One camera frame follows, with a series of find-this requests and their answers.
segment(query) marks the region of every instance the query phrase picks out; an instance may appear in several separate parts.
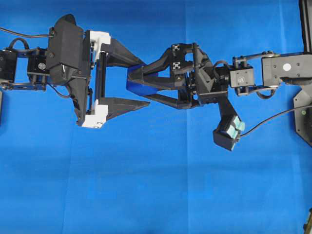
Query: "wire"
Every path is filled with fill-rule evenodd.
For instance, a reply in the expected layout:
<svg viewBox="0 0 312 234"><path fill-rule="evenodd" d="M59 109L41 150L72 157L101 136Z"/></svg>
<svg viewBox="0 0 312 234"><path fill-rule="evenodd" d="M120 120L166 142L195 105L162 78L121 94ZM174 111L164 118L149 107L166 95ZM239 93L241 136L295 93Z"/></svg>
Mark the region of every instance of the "wire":
<svg viewBox="0 0 312 234"><path fill-rule="evenodd" d="M23 38L15 38L13 41L11 41L11 43L9 45L9 49L12 49L17 41L21 41L24 44L25 50L29 50L29 45L28 45L27 41Z"/></svg>
<svg viewBox="0 0 312 234"><path fill-rule="evenodd" d="M274 96L275 92L276 92L276 89L271 89L271 94L270 95L264 95L264 94L260 93L259 91L256 92L256 93L257 93L259 98L264 99L264 100L268 100L268 99L270 99L271 97Z"/></svg>
<svg viewBox="0 0 312 234"><path fill-rule="evenodd" d="M10 34L13 34L15 36L19 36L19 37L23 37L23 38L52 38L53 37L53 35L48 35L48 34L26 35L26 34L22 34L22 33L13 32L11 30L8 30L8 29L5 29L5 28L1 28L1 27L0 27L0 31L6 32L6 33L10 33Z"/></svg>
<svg viewBox="0 0 312 234"><path fill-rule="evenodd" d="M230 70L230 66L229 66L229 64L228 64L227 61L224 61L224 60L217 61L217 62L214 64L214 66L213 66L213 73L214 73L214 76L215 76L217 79L219 79L220 76L219 76L219 74L216 72L215 68L216 68L218 65L220 65L220 64L225 65L225 66Z"/></svg>
<svg viewBox="0 0 312 234"><path fill-rule="evenodd" d="M272 117L270 117L270 118L268 118L268 119L262 121L261 123L259 123L258 125L256 125L256 126L253 127L252 129L250 129L248 132L246 132L246 133L240 135L240 137L245 137L245 136L249 135L251 132L253 132L254 130L256 130L258 127L260 127L261 125L263 125L263 124L269 122L270 120L272 120L272 119L274 119L274 118L276 118L276 117L279 117L279 116L281 116L281 115L287 114L287 113L292 112L292 111L301 110L301 109L306 109L306 108L312 108L312 105L296 107L296 108L293 108L293 109L290 109L290 110L287 110L287 111L283 111L283 112L281 112L281 113L278 113L277 115L272 116Z"/></svg>
<svg viewBox="0 0 312 234"><path fill-rule="evenodd" d="M50 83L47 83L61 98L70 98L72 91L70 90L69 95L61 94L56 88L54 88Z"/></svg>

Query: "blue fabric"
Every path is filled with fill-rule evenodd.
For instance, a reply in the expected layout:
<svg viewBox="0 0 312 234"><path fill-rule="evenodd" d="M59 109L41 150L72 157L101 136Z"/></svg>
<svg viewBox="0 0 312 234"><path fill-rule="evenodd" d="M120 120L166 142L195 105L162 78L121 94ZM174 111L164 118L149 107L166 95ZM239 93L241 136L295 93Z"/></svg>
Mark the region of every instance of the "blue fabric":
<svg viewBox="0 0 312 234"><path fill-rule="evenodd" d="M179 42L197 42L214 62L303 50L297 0L11 0L0 7L1 27L26 34L47 33L73 13L79 26L110 32L145 63ZM1 46L13 38L1 33ZM47 39L28 41L47 46ZM19 61L17 81L26 65ZM252 65L260 84L261 61ZM125 90L126 73L107 70L107 96L145 100ZM249 129L291 108L297 92L283 85L267 101L233 90L229 98ZM292 114L232 153L213 144L217 105L185 111L153 102L100 130L75 121L72 102L51 89L5 92L1 234L302 233L312 207L312 149L294 132Z"/></svg>

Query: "metal bracket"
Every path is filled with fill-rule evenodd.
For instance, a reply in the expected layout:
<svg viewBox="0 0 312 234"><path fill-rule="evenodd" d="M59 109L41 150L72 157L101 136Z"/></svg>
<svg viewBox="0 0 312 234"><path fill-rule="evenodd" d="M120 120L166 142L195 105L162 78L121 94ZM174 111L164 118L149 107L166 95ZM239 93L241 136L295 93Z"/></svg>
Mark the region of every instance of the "metal bracket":
<svg viewBox="0 0 312 234"><path fill-rule="evenodd" d="M301 90L294 98L294 107L306 106L312 103L310 97L304 90ZM312 111L308 109L297 110L294 113L296 132L301 136L310 146L312 146L312 125L309 124L309 119L312 118Z"/></svg>

